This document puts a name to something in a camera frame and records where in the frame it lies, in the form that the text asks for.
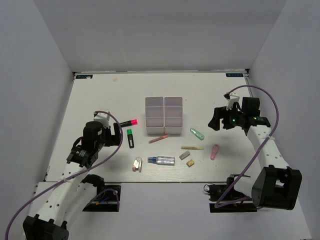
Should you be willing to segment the green translucent correction tape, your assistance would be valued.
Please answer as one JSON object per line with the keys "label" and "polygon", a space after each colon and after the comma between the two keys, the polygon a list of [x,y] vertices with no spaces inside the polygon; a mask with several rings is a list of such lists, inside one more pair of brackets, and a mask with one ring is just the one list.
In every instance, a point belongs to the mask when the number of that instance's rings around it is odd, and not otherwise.
{"label": "green translucent correction tape", "polygon": [[190,128],[190,132],[201,141],[203,141],[205,138],[205,136],[195,128]]}

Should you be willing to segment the pink black highlighter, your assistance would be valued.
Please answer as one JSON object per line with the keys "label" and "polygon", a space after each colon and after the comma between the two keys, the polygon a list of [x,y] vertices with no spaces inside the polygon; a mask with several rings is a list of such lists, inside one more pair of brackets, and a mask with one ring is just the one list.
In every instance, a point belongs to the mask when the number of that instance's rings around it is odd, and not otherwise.
{"label": "pink black highlighter", "polygon": [[134,126],[134,125],[137,125],[137,124],[138,124],[138,120],[137,119],[132,119],[132,120],[121,122],[120,126],[122,128],[124,128],[124,127]]}

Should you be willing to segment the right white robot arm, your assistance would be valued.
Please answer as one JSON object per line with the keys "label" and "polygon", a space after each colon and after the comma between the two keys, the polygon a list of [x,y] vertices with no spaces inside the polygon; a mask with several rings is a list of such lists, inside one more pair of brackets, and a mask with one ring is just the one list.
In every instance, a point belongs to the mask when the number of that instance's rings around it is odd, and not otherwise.
{"label": "right white robot arm", "polygon": [[250,140],[260,173],[254,175],[231,174],[224,185],[204,187],[216,208],[251,200],[256,208],[292,210],[295,207],[302,182],[302,174],[292,169],[282,157],[271,137],[271,125],[260,115],[260,100],[234,93],[225,94],[227,106],[216,107],[208,126],[218,131],[240,127]]}

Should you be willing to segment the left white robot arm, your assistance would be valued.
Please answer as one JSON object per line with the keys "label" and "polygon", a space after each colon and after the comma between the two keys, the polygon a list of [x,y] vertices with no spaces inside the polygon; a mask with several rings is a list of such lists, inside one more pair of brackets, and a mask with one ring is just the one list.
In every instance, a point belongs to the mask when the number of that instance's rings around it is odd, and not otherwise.
{"label": "left white robot arm", "polygon": [[103,147],[119,147],[123,141],[122,128],[113,124],[114,134],[107,120],[90,121],[83,134],[73,144],[66,159],[60,182],[51,187],[51,194],[33,216],[22,224],[28,240],[66,240],[75,217],[107,192],[118,200],[116,190],[105,187],[105,180],[89,171]]}

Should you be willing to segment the green black highlighter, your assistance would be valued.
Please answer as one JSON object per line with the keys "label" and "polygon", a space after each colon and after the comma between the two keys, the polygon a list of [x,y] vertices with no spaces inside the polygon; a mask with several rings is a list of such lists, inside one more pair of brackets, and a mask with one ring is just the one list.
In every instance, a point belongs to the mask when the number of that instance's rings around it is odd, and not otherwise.
{"label": "green black highlighter", "polygon": [[127,133],[127,139],[128,139],[128,145],[130,149],[133,149],[135,147],[134,145],[134,138],[133,138],[133,132],[131,128],[128,128],[126,130]]}

